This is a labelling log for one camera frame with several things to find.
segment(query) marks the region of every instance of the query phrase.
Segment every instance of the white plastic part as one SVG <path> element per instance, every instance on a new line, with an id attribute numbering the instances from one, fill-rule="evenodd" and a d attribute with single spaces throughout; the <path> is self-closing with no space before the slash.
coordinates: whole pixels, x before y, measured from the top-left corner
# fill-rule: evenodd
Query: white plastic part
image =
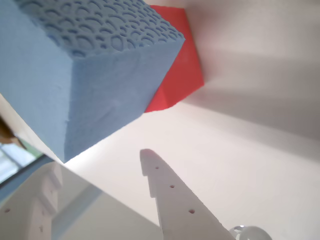
<path id="1" fill-rule="evenodd" d="M 140 160 L 150 195 L 156 198 L 164 240 L 234 240 L 161 157 L 144 149 Z"/>
<path id="2" fill-rule="evenodd" d="M 58 163 L 47 163 L 35 171 L 1 207 L 0 239 L 50 240 L 61 186 Z"/>

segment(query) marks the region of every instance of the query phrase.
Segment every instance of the clear knob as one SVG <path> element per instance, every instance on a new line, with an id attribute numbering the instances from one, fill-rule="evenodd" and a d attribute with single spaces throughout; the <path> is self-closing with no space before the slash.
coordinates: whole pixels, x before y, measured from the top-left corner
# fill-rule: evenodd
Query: clear knob
<path id="1" fill-rule="evenodd" d="M 235 226 L 229 232 L 236 240 L 272 240 L 265 230 L 257 226 Z"/>

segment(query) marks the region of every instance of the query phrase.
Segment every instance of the blue foam block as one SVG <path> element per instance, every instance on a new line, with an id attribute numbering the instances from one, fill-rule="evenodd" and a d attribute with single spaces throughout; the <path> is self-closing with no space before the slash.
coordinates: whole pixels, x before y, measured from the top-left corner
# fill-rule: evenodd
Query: blue foam block
<path id="1" fill-rule="evenodd" d="M 0 92 L 66 162 L 145 111 L 184 40 L 142 0 L 1 0 Z"/>

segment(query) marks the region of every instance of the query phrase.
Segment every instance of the red block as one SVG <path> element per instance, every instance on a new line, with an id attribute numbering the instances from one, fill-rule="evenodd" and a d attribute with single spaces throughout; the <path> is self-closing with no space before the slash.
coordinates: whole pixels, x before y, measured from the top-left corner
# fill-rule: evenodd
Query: red block
<path id="1" fill-rule="evenodd" d="M 156 5 L 151 7 L 181 32 L 185 41 L 173 65 L 145 110 L 146 113 L 170 108 L 205 84 L 185 10 Z"/>

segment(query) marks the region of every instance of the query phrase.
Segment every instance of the bubble pattern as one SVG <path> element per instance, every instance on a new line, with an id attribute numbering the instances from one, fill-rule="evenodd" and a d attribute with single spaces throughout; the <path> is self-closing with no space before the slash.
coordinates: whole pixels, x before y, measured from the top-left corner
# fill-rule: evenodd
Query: bubble pattern
<path id="1" fill-rule="evenodd" d="M 15 0 L 75 59 L 185 38 L 143 0 Z"/>

